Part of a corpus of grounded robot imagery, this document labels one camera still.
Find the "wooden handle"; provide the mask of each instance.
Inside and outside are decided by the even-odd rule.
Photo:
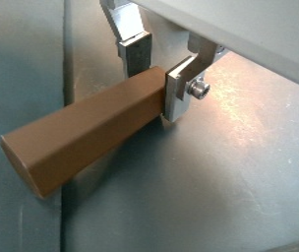
[[[165,72],[154,67],[0,136],[0,147],[45,197],[164,109]]]

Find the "bolt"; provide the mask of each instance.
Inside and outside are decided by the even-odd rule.
[[[188,83],[186,93],[197,99],[202,99],[209,91],[209,85],[204,83],[202,78],[197,77]]]
[[[222,45],[217,45],[216,54],[220,54],[224,51],[225,47]]]

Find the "metal plate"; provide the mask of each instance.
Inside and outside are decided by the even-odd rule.
[[[154,120],[65,187],[65,251],[299,241],[299,86],[233,53],[205,81],[177,123]]]
[[[299,84],[299,1],[131,2]]]

